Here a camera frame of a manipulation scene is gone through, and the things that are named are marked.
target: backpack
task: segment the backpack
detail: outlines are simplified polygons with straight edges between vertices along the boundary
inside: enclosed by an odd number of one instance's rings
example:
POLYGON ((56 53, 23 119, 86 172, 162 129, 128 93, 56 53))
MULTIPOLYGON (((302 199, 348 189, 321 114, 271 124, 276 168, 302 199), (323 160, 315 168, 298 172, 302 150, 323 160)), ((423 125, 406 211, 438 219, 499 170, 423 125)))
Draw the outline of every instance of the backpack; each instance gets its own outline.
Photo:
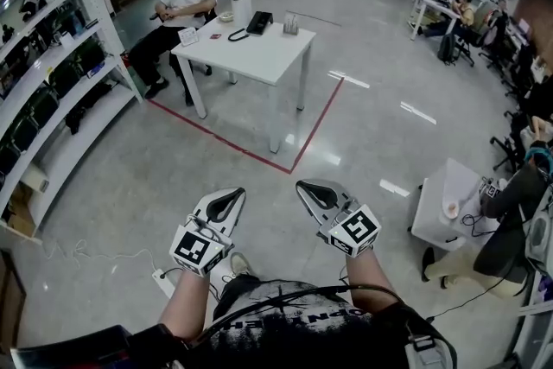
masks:
POLYGON ((440 49, 438 50, 438 59, 446 65, 454 63, 455 37, 452 33, 443 36, 440 49))

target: plate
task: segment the plate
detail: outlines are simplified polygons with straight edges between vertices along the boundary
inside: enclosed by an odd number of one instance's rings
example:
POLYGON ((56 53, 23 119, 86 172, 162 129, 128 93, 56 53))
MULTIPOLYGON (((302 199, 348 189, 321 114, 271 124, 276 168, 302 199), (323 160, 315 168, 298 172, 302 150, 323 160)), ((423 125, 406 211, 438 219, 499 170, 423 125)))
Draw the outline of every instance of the plate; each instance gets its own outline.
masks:
POLYGON ((234 14, 231 11, 225 11, 219 14, 219 20, 221 22, 232 22, 234 20, 234 14))

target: black shoe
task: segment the black shoe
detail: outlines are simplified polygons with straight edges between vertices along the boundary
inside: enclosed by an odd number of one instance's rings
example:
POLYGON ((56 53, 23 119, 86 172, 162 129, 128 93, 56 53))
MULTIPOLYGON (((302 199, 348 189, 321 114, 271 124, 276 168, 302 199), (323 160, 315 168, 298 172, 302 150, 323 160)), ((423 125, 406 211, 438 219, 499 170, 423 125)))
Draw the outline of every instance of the black shoe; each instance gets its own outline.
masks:
POLYGON ((153 99, 162 89, 169 86, 168 80, 163 80, 162 83, 154 83, 149 87, 149 90, 144 94, 147 100, 153 99))
POLYGON ((424 252, 423 255, 423 272, 421 273, 421 279, 426 283, 429 282, 430 279, 426 277, 424 272, 426 271, 426 268, 428 268, 431 264, 435 263, 434 258, 434 250, 432 248, 427 248, 427 250, 424 252))

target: white cable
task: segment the white cable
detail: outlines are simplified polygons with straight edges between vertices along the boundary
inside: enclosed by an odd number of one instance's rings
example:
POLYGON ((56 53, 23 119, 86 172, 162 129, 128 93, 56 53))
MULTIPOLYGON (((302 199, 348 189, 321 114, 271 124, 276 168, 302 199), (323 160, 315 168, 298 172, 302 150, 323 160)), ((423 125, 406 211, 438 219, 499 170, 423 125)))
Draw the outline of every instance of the white cable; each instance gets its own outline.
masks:
POLYGON ((157 270, 156 263, 154 262, 154 255, 152 254, 150 249, 142 249, 139 252, 137 252, 136 254, 132 254, 132 255, 118 254, 118 255, 115 255, 113 257, 110 257, 110 256, 105 255, 105 254, 99 254, 99 255, 91 256, 91 255, 88 255, 87 253, 84 252, 87 245, 88 244, 87 244, 86 240, 81 239, 77 242, 77 244, 75 245, 75 247, 71 251, 71 254, 66 254, 61 249, 60 244, 56 240, 55 243, 54 243, 54 249, 52 249, 52 252, 50 252, 49 255, 46 253, 46 251, 44 251, 44 249, 42 249, 42 251, 44 252, 44 256, 46 257, 46 260, 50 260, 54 256, 55 250, 58 249, 61 252, 61 255, 63 256, 64 259, 66 259, 66 260, 68 260, 68 259, 75 260, 75 263, 77 264, 77 269, 80 269, 80 262, 77 259, 77 256, 83 256, 83 257, 89 258, 91 260, 93 260, 95 258, 105 258, 106 260, 113 261, 113 260, 117 260, 118 258, 136 258, 140 254, 142 254, 143 252, 148 252, 148 255, 149 255, 149 258, 150 258, 151 264, 152 264, 152 269, 154 270, 154 272, 156 272, 156 270, 157 270))

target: black pants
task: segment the black pants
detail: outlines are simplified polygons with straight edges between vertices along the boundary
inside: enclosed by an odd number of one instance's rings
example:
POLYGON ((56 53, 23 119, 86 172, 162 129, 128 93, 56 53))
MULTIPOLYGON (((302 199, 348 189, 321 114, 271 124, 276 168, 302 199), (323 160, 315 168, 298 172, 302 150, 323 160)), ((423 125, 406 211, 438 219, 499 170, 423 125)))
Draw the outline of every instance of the black pants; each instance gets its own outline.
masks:
MULTIPOLYGON (((135 68, 135 71, 147 86, 156 83, 161 78, 156 70, 154 60, 165 53, 165 51, 170 51, 181 43, 181 39, 179 38, 179 31, 181 31, 181 29, 184 28, 164 26, 156 28, 148 33, 148 35, 139 41, 129 52, 129 61, 131 65, 135 68)), ((169 65, 175 71, 176 76, 181 79, 187 99, 190 98, 190 92, 184 81, 181 66, 179 65, 176 55, 169 55, 169 65)))
MULTIPOLYGON (((424 35, 426 37, 436 37, 438 35, 445 35, 448 32, 450 23, 451 23, 451 20, 443 20, 440 22, 431 23, 424 30, 424 35)), ((465 34, 465 29, 461 26, 461 23, 457 21, 453 26, 452 32, 453 32, 453 35, 458 35, 459 37, 463 37, 465 34)))
POLYGON ((263 282, 259 278, 247 275, 237 276, 234 280, 231 280, 223 289, 221 301, 213 311, 213 319, 217 320, 225 315, 241 295, 254 290, 262 284, 263 282))

